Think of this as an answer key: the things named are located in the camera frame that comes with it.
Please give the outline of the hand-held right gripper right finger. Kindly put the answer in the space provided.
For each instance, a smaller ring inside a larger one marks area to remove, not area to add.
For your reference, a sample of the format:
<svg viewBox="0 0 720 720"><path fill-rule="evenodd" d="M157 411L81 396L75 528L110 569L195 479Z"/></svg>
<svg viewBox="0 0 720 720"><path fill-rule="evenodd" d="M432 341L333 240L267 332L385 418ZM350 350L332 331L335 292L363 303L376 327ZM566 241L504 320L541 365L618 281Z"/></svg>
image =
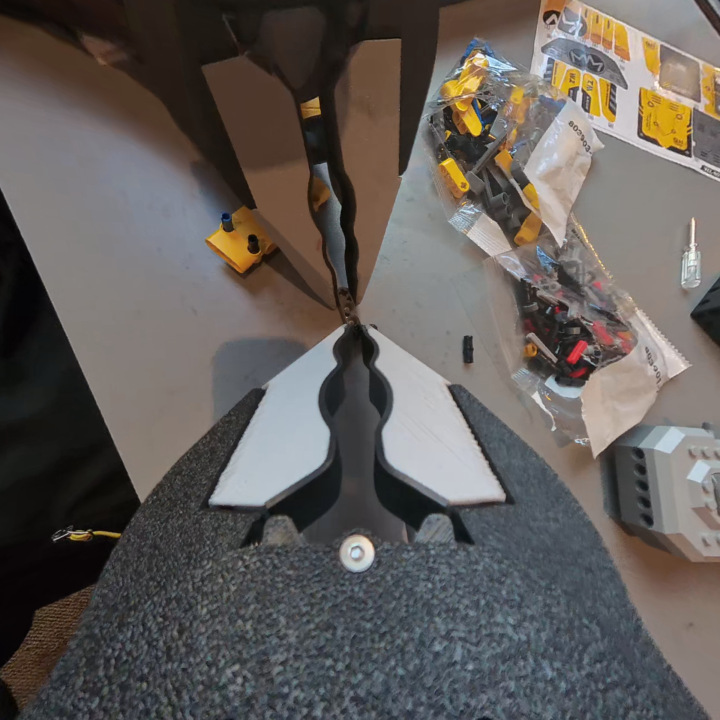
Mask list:
<svg viewBox="0 0 720 720"><path fill-rule="evenodd" d="M362 340L382 471L444 509L505 503L449 381L374 327Z"/></svg>

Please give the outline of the grey desk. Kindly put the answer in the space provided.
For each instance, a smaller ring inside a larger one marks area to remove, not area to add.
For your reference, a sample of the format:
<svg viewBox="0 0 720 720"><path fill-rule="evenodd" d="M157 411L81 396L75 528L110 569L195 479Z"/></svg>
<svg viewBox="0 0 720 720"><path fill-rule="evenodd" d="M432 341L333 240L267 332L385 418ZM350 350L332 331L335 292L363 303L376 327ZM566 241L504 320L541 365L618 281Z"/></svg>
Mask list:
<svg viewBox="0 0 720 720"><path fill-rule="evenodd" d="M602 141L574 212L607 271L692 365L661 389L646 420L718 428L719 348L689 314L719 276L719 183ZM247 391L337 327L284 257L241 279L205 246L232 194L156 97L6 16L1 189L140 499ZM701 284L684 291L691 218ZM466 308L482 258L446 222L417 142L364 319L465 386L553 467L666 659L718 719L719 566L658 551L607 517L599 461L515 396L479 339Z"/></svg>

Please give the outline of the yellow grey sticker sheet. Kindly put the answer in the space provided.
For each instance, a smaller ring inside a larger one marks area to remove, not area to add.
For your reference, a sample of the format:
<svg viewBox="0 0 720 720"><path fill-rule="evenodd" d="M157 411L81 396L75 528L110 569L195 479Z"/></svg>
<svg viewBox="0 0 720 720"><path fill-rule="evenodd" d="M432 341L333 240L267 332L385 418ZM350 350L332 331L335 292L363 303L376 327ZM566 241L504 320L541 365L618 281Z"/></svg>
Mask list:
<svg viewBox="0 0 720 720"><path fill-rule="evenodd" d="M719 180L719 68L583 1L542 1L531 71L596 130Z"/></svg>

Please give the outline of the bag of black red pins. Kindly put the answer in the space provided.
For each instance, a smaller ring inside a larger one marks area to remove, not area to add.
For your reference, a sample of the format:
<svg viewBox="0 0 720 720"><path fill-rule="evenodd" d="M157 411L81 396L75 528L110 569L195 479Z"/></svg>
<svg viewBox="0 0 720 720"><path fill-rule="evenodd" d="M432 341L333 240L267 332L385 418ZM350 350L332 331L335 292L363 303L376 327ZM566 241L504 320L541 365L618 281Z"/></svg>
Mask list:
<svg viewBox="0 0 720 720"><path fill-rule="evenodd" d="M594 457L690 368L607 273L574 216L561 244L541 238L490 257L482 270L495 361L553 431Z"/></svg>

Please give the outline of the black battery box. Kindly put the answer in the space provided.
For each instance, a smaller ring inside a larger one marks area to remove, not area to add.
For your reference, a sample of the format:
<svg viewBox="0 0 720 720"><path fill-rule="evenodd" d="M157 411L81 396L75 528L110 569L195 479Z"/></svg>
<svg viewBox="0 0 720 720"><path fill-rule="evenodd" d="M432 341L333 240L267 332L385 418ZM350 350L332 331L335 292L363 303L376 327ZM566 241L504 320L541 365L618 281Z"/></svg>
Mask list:
<svg viewBox="0 0 720 720"><path fill-rule="evenodd" d="M690 313L690 317L715 345L719 346L719 286L720 280L710 286L703 298Z"/></svg>

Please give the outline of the grey hub brick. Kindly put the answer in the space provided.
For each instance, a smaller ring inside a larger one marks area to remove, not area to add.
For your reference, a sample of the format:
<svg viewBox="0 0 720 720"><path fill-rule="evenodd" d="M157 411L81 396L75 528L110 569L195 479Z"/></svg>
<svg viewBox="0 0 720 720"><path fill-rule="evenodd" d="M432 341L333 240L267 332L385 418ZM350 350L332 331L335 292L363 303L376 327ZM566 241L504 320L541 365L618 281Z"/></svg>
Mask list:
<svg viewBox="0 0 720 720"><path fill-rule="evenodd" d="M639 425L611 446L618 519L646 544L719 563L719 434Z"/></svg>

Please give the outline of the small clear-handled screwdriver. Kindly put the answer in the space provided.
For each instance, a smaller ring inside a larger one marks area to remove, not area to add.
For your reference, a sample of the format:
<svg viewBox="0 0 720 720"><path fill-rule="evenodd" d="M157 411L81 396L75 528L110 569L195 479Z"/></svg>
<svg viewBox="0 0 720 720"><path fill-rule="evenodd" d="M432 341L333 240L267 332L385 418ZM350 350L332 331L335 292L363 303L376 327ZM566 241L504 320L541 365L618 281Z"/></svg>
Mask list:
<svg viewBox="0 0 720 720"><path fill-rule="evenodd" d="M681 261L680 286L684 291L694 290L701 284L701 252L696 240L696 229L696 219L692 217Z"/></svg>

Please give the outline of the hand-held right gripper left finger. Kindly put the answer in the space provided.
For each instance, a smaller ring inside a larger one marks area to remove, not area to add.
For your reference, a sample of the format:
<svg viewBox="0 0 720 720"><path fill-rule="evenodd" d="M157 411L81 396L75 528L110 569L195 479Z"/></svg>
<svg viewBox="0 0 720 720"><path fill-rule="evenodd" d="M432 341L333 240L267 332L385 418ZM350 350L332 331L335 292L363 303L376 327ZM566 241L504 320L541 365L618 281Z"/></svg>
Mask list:
<svg viewBox="0 0 720 720"><path fill-rule="evenodd" d="M265 383L209 507L270 510L330 468L348 347L349 326L342 325Z"/></svg>

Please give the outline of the bag of yellow bricks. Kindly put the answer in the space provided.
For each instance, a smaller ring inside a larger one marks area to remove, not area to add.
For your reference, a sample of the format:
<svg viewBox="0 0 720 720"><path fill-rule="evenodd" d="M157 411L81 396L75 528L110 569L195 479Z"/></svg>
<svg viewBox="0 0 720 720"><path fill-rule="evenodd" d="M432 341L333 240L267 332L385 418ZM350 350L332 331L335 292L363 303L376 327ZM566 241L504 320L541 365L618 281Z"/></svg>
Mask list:
<svg viewBox="0 0 720 720"><path fill-rule="evenodd" d="M565 244L603 149L567 94L474 37L428 100L420 130L449 223L486 254Z"/></svg>

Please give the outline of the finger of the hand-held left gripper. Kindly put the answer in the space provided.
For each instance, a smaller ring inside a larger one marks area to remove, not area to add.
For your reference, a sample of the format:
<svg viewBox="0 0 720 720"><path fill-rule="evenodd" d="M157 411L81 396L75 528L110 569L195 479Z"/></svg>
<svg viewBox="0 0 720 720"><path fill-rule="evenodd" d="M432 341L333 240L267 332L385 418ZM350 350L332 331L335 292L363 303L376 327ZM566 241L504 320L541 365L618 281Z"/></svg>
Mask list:
<svg viewBox="0 0 720 720"><path fill-rule="evenodd" d="M311 173L293 96L245 56L207 64L202 71L258 221L311 291L335 310L322 237L310 211Z"/></svg>
<svg viewBox="0 0 720 720"><path fill-rule="evenodd" d="M373 274L401 184L400 87L400 39L358 43L336 85L341 156L355 195L359 301Z"/></svg>

